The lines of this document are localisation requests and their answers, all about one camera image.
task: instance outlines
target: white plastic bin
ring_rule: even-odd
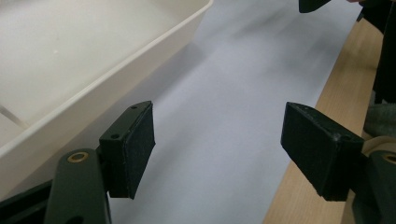
[[[2,1],[0,199],[188,44],[211,4]]]

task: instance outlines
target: screw hole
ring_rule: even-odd
[[[65,224],[82,224],[84,222],[83,217],[72,217],[66,221]]]
[[[112,139],[117,139],[117,138],[120,137],[120,135],[117,134],[117,133],[115,133],[115,134],[111,135],[110,137],[111,137]]]

